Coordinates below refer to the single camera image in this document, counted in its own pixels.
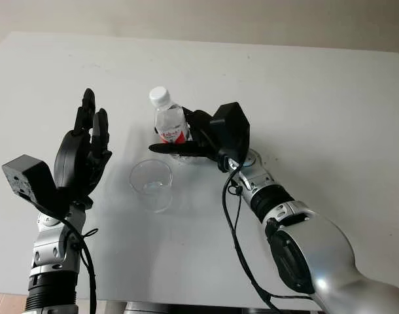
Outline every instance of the floor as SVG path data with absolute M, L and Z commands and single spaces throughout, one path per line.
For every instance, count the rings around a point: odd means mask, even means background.
M 13 294 L 0 294 L 0 314 L 19 314 L 22 313 L 25 306 L 26 296 Z M 89 301 L 77 300 L 79 313 L 89 313 Z M 97 301 L 97 314 L 123 314 L 126 304 L 124 302 Z M 205 307 L 192 305 L 172 305 L 169 313 L 182 314 L 270 314 L 270 310 L 264 309 L 239 309 L 229 307 Z M 288 314 L 324 314 L 323 312 L 308 311 L 286 311 Z
M 26 296 L 0 294 L 0 314 L 19 314 L 24 311 Z M 79 313 L 89 313 L 89 300 L 77 300 Z M 97 302 L 97 314 L 122 314 L 124 302 Z

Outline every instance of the silver robotic arm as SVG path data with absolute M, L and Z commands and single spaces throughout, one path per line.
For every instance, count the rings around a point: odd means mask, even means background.
M 249 122 L 238 103 L 221 105 L 211 116 L 185 109 L 193 141 L 154 144 L 149 149 L 182 156 L 206 156 L 241 191 L 264 227 L 272 257 L 283 282 L 307 294 L 328 314 L 399 314 L 399 288 L 363 276 L 355 267 L 352 247 L 331 221 L 294 198 L 262 166 L 259 154 L 249 150 Z M 226 212 L 241 265 L 260 297 L 271 306 L 272 295 L 254 280 Z
M 89 194 L 101 180 L 112 152 L 108 150 L 108 118 L 95 112 L 95 95 L 87 89 L 77 110 L 75 127 L 66 133 L 54 163 L 22 155 L 2 166 L 13 192 L 39 211 L 26 314 L 77 314 L 75 305 L 80 257 L 89 273 L 90 314 L 96 311 L 95 271 L 82 235 Z
M 230 171 L 238 164 L 230 160 Z M 351 244 L 331 221 L 295 201 L 250 150 L 234 177 L 260 219 L 284 283 L 329 314 L 399 314 L 399 288 L 363 276 Z

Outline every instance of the wire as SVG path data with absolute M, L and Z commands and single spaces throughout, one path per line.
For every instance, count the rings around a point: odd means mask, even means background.
M 229 194 L 231 194 L 231 195 L 237 195 L 236 192 L 230 191 L 231 188 L 235 188 L 235 186 L 234 186 L 234 185 L 230 185 L 230 186 L 228 187 L 228 189 L 227 189 L 227 192 L 229 192 Z
M 82 237 L 83 238 L 90 237 L 90 236 L 94 235 L 95 233 L 97 233 L 98 231 L 99 231 L 98 228 L 94 228 L 94 229 L 89 230 L 88 232 L 86 232 L 84 235 L 82 235 Z M 82 254 L 82 249 L 80 249 L 79 255 L 80 255 L 80 259 L 82 260 L 82 263 L 86 266 L 86 268 L 88 268 L 89 266 L 88 266 L 88 263 L 87 263 L 85 257 Z
M 241 207 L 241 194 L 239 194 L 239 205 L 237 206 L 236 220 L 234 222 L 234 232 L 237 231 L 237 222 L 239 221 L 240 207 Z
M 233 222 L 230 218 L 230 215 L 228 213 L 228 208 L 227 208 L 227 203 L 226 203 L 226 194 L 227 191 L 229 189 L 229 187 L 235 187 L 233 184 L 231 186 L 229 186 L 229 184 L 232 182 L 234 176 L 239 173 L 240 169 L 242 168 L 243 163 L 239 164 L 238 167 L 233 170 L 233 172 L 229 175 L 229 177 L 227 178 L 227 181 L 224 183 L 224 187 L 223 187 L 223 191 L 222 191 L 222 206 L 223 206 L 223 211 L 224 211 L 224 216 L 226 217 L 229 229 L 232 233 L 232 237 L 233 237 L 233 242 L 234 242 L 234 248 L 235 251 L 237 253 L 237 256 L 239 257 L 239 261 L 240 264 L 243 268 L 243 270 L 245 271 L 247 277 L 249 278 L 249 280 L 251 281 L 252 286 L 255 288 L 255 290 L 257 291 L 257 293 L 259 294 L 259 296 L 261 297 L 262 301 L 265 302 L 265 304 L 272 310 L 274 310 L 275 312 L 277 312 L 278 314 L 282 314 L 281 310 L 278 309 L 272 302 L 271 302 L 271 298 L 282 298 L 282 299 L 306 299 L 306 300 L 312 300 L 310 297 L 308 296 L 280 296 L 277 294 L 272 294 L 269 293 L 268 291 L 266 291 L 265 289 L 263 289 L 256 281 L 256 279 L 254 278 L 254 275 L 251 271 L 251 269 L 249 268 L 249 265 L 247 264 L 246 258 L 243 255 L 243 251 L 241 250 L 240 244 L 239 244 L 239 240 L 237 238 L 237 234 L 236 234 L 236 230 L 237 230 L 237 222 L 239 220 L 239 215 L 240 215 L 240 207 L 241 207 L 241 189 L 238 189 L 238 187 L 236 187 L 236 195 L 239 195 L 239 205 L 237 206 L 237 215 L 236 215 L 236 220 L 235 220 L 235 224 L 233 226 Z
M 86 256 L 87 263 L 85 261 L 84 265 L 88 269 L 88 273 L 89 273 L 89 289 L 90 289 L 89 313 L 95 314 L 96 313 L 96 281 L 95 281 L 94 263 L 92 262 L 92 257 L 90 256 L 90 252 L 89 252 L 88 246 L 86 245 L 86 242 L 84 241 L 84 238 L 95 234 L 97 232 L 97 228 L 90 230 L 85 235 L 81 235 L 80 232 L 77 231 L 77 229 L 68 220 L 66 220 L 65 218 L 60 218 L 59 220 L 62 223 L 64 223 L 66 225 L 66 227 L 68 227 L 70 229 L 70 231 L 73 232 L 73 234 L 75 235 L 75 237 L 77 238 L 77 240 L 79 241 L 79 243 L 81 245 L 81 250 L 84 251 L 84 254 Z

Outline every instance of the transparent cup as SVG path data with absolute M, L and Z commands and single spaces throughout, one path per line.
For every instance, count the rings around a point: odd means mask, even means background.
M 161 160 L 149 159 L 135 165 L 130 184 L 147 211 L 161 213 L 172 202 L 172 170 Z

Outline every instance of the plastic water bottle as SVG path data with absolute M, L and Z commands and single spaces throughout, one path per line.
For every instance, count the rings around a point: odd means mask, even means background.
M 189 127 L 182 107 L 174 103 L 166 88 L 153 88 L 148 97 L 156 108 L 154 126 L 164 143 L 182 144 L 189 140 Z

